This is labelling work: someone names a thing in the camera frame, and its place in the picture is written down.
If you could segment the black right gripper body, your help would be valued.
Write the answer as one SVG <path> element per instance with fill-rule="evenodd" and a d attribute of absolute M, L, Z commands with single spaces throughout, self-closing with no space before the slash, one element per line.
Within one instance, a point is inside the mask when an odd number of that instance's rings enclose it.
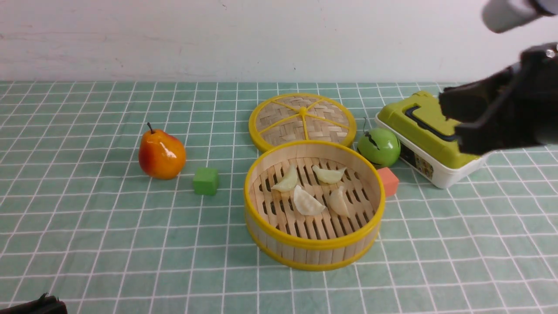
<path fill-rule="evenodd" d="M 536 147 L 557 143 L 558 64 L 557 43 L 526 49 L 504 97 L 504 146 Z"/>

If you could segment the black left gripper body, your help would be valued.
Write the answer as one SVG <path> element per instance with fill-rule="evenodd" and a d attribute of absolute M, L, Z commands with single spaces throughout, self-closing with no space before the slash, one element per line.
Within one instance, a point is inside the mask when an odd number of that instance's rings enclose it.
<path fill-rule="evenodd" d="M 40 298 L 0 310 L 1 314 L 67 314 L 65 302 L 49 294 L 42 294 Z"/>

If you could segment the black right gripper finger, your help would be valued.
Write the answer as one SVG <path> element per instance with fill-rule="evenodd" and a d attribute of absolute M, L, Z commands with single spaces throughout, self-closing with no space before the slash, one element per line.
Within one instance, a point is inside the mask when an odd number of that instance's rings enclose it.
<path fill-rule="evenodd" d="M 446 87 L 439 94 L 442 114 L 461 123 L 474 123 L 508 88 L 516 72 L 498 72 L 481 80 Z"/>
<path fill-rule="evenodd" d="M 545 145 L 545 119 L 489 121 L 486 124 L 457 120 L 455 135 L 463 154 L 481 156 L 497 150 Z"/>

